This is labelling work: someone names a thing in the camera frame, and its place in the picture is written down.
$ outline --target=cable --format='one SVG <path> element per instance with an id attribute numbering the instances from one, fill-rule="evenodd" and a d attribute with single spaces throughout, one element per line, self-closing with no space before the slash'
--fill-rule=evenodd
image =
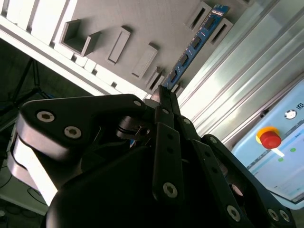
<path id="1" fill-rule="evenodd" d="M 47 206 L 47 204 L 45 204 L 44 202 L 41 202 L 40 200 L 38 200 L 38 199 L 36 199 L 30 192 L 29 192 L 29 190 L 31 190 L 31 189 L 33 189 L 33 188 L 28 188 L 28 194 L 33 198 L 33 199 L 35 199 L 36 201 L 38 201 L 39 203 L 42 203 L 43 205 L 46 205 Z"/>
<path id="2" fill-rule="evenodd" d="M 5 184 L 3 184 L 1 187 L 0 187 L 0 189 L 2 189 L 5 185 L 7 185 L 8 183 L 9 183 L 9 181 L 10 181 L 10 179 L 11 179 L 11 177 L 12 177 L 12 175 L 10 175 L 10 178 L 9 178 L 9 180 L 5 183 Z"/>

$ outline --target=circuit board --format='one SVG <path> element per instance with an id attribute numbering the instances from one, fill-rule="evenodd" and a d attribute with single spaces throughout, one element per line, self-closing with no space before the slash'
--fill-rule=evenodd
<path id="1" fill-rule="evenodd" d="M 209 15 L 206 17 L 197 34 L 190 42 L 184 53 L 177 61 L 174 69 L 168 74 L 167 80 L 164 82 L 164 86 L 168 89 L 172 89 L 174 85 L 179 81 L 186 69 L 189 67 L 195 56 L 199 53 L 202 47 L 205 45 L 211 34 L 216 27 L 220 24 L 224 16 L 228 13 L 229 7 L 223 5 L 216 5 L 213 7 Z"/>

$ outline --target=light blue control panel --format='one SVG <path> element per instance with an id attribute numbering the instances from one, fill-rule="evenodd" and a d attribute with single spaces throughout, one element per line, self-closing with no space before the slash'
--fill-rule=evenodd
<path id="1" fill-rule="evenodd" d="M 282 143 L 267 150 L 256 140 L 265 127 Z M 232 153 L 286 207 L 304 207 L 304 80 L 294 87 L 233 149 Z"/>

